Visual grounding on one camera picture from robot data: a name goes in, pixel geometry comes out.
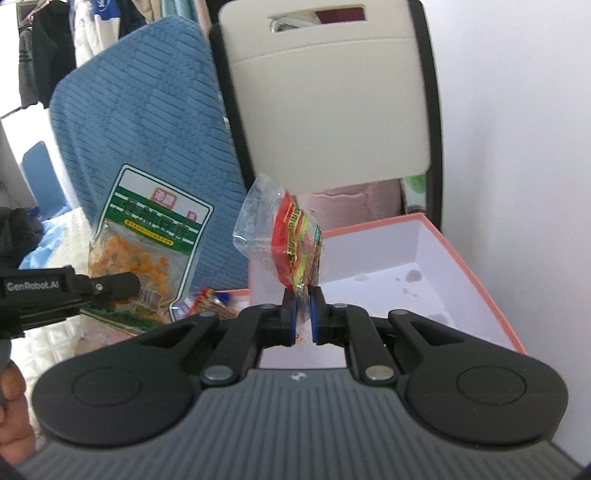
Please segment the human hand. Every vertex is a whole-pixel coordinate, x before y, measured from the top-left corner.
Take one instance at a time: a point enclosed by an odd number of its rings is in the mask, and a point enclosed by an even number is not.
[[[0,377],[0,388],[7,400],[0,408],[0,455],[11,465],[18,465],[35,452],[35,433],[25,397],[27,384],[12,361]]]

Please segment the white wall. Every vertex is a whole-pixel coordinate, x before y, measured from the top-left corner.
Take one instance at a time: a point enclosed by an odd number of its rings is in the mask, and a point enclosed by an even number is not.
[[[591,2],[424,0],[444,128],[443,229],[570,391],[591,460]]]

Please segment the black jacket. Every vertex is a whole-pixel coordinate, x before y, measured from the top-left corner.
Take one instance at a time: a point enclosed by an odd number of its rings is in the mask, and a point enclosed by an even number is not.
[[[76,68],[69,12],[67,3],[53,0],[33,17],[33,69],[45,108],[58,82]]]

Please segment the stain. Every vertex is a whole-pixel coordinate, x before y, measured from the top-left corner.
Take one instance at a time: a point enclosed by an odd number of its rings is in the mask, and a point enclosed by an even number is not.
[[[419,270],[411,270],[410,272],[407,273],[406,276],[406,281],[408,283],[415,283],[416,281],[421,280],[423,277],[423,274],[419,272]]]
[[[441,323],[443,325],[449,325],[449,319],[442,313],[436,313],[434,315],[429,315],[429,318],[434,322]]]

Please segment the blue chair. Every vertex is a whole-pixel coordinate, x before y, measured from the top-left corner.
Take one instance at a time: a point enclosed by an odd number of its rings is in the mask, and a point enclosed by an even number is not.
[[[21,166],[37,201],[41,220],[49,220],[71,210],[57,179],[45,142],[33,145],[22,156]]]
[[[130,164],[214,206],[191,286],[247,286],[248,262],[232,245],[246,188],[195,22],[167,17],[127,35],[59,83],[50,117],[91,225]]]

